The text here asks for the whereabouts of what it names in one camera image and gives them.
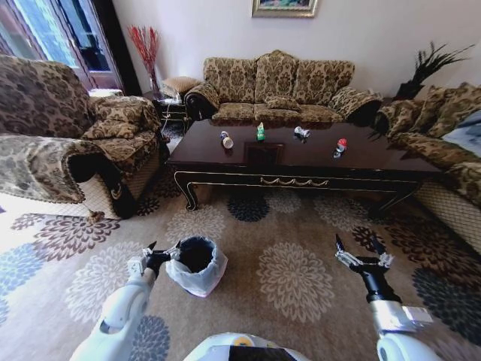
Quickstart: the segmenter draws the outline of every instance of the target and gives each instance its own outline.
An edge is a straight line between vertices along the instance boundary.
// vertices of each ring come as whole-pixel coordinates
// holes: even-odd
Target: trash can
[[[207,297],[224,275],[227,257],[211,239],[196,235],[177,244],[179,252],[165,269],[183,289]]]

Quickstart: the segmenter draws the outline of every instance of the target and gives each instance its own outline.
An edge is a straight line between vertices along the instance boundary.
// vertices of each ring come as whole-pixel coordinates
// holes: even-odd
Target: window
[[[0,49],[62,62],[88,90],[122,89],[89,0],[6,0],[0,5]]]

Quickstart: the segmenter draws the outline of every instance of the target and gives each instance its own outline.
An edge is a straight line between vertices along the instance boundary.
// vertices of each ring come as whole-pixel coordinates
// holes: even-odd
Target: coffee table
[[[187,210],[198,206],[193,184],[249,187],[288,187],[356,190],[386,193],[370,209],[371,217],[412,195],[426,178],[440,170],[390,144],[369,127],[350,123],[324,123],[312,129],[305,142],[293,128],[265,130],[256,141],[255,126],[217,126],[209,120],[195,122],[167,161],[187,199]],[[224,149],[225,130],[234,147]],[[347,139],[347,150],[334,158],[337,140]]]

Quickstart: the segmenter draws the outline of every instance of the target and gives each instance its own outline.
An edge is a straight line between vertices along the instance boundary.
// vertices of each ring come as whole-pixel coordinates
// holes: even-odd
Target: white plastic bag
[[[225,267],[227,266],[227,257],[212,240],[202,236],[186,238],[179,243],[179,246],[180,260],[172,259],[168,261],[165,270],[170,278],[192,295],[198,297],[209,296],[209,293],[216,288],[224,275]],[[183,260],[183,254],[186,254],[185,250],[192,250],[192,247],[203,247],[204,250],[209,250],[209,255],[210,249],[212,250],[212,258],[207,264],[207,267],[195,273],[192,273],[191,269],[181,262],[181,260]]]

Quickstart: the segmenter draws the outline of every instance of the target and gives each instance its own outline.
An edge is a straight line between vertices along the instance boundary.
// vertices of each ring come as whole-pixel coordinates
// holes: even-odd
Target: white wall
[[[253,58],[281,49],[301,59],[348,59],[352,85],[392,95],[413,74],[414,56],[430,40],[449,49],[481,43],[480,0],[319,0],[314,19],[250,16],[252,0],[113,0],[143,90],[144,66],[128,25],[155,26],[163,77],[202,79],[209,56]],[[446,67],[427,84],[446,85],[481,72],[480,46],[469,64]],[[479,83],[476,79],[465,78]]]

